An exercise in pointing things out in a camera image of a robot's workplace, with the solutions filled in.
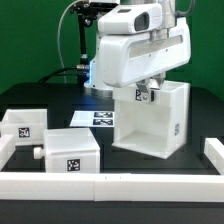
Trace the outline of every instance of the white plastic block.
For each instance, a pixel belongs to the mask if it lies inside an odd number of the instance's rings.
[[[99,173],[100,148],[89,128],[44,131],[46,172]]]
[[[101,174],[95,180],[95,201],[130,201],[131,174]]]
[[[206,138],[204,153],[218,172],[224,175],[224,145],[217,138]]]
[[[208,175],[133,175],[131,201],[224,202],[224,178]]]
[[[43,144],[44,129],[47,129],[46,109],[8,109],[0,124],[2,135],[14,135],[16,145]]]
[[[0,138],[0,170],[2,170],[14,152],[15,137],[13,135],[3,135]]]
[[[0,199],[94,200],[94,175],[0,173]]]
[[[0,173],[0,199],[224,202],[224,176]]]
[[[146,104],[135,85],[114,89],[113,146],[166,159],[186,143],[189,84],[165,81],[154,92]]]

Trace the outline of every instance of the cable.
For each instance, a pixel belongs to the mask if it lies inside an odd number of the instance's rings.
[[[195,8],[195,3],[196,3],[196,0],[191,0],[189,9],[186,12],[176,11],[176,16],[177,17],[186,17],[186,16],[189,16],[193,12],[193,10]]]
[[[68,68],[62,68],[62,69],[59,69],[55,72],[52,72],[50,75],[47,75],[43,78],[41,78],[38,83],[42,84],[42,83],[45,83],[48,79],[50,79],[51,77],[53,76],[67,76],[68,74],[60,74],[61,72],[65,72],[65,71],[71,71],[71,70],[76,70],[77,71],[77,67],[68,67]]]
[[[59,24],[58,24],[58,33],[57,33],[57,45],[58,45],[58,55],[59,55],[59,59],[60,59],[60,63],[61,63],[61,67],[64,68],[65,65],[64,65],[64,61],[63,61],[63,58],[62,58],[62,53],[61,53],[61,44],[60,44],[60,39],[61,39],[61,26],[62,26],[62,23],[64,21],[64,17],[66,15],[66,13],[68,12],[68,10],[70,9],[70,7],[72,7],[74,4],[76,4],[77,2],[79,2],[80,0],[78,1],[75,1],[73,3],[71,3],[63,12],[61,18],[60,18],[60,21],[59,21]]]

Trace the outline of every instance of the black and white pattern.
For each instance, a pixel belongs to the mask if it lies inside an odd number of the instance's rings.
[[[175,136],[178,135],[180,132],[180,124],[175,125]]]
[[[19,128],[19,138],[29,138],[30,128]]]
[[[135,100],[137,100],[137,101],[142,101],[142,98],[141,98],[141,91],[138,90],[138,89],[136,89]]]
[[[94,117],[97,117],[97,118],[113,118],[113,113],[112,112],[104,112],[104,111],[95,112]]]
[[[80,171],[80,159],[67,160],[67,171],[68,172]]]
[[[113,119],[93,119],[93,125],[112,126]]]

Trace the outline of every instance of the white box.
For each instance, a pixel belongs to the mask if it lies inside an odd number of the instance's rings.
[[[44,131],[46,172],[99,173],[100,148],[89,128]]]
[[[43,144],[43,130],[47,129],[47,110],[10,110],[0,123],[1,134],[15,136],[16,145]]]
[[[15,137],[13,135],[3,135],[0,138],[0,170],[8,162],[15,152]]]
[[[217,138],[206,138],[204,153],[217,171],[224,175],[224,145]]]
[[[114,89],[113,146],[166,159],[186,143],[189,84],[165,81],[154,93],[146,104],[135,85]]]

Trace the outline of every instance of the open box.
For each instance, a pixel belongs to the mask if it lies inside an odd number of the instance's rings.
[[[47,129],[46,109],[8,109],[0,122],[1,135],[14,135],[16,145],[43,144],[44,129]]]
[[[165,81],[141,102],[135,85],[114,90],[113,146],[166,159],[186,143],[189,84]]]

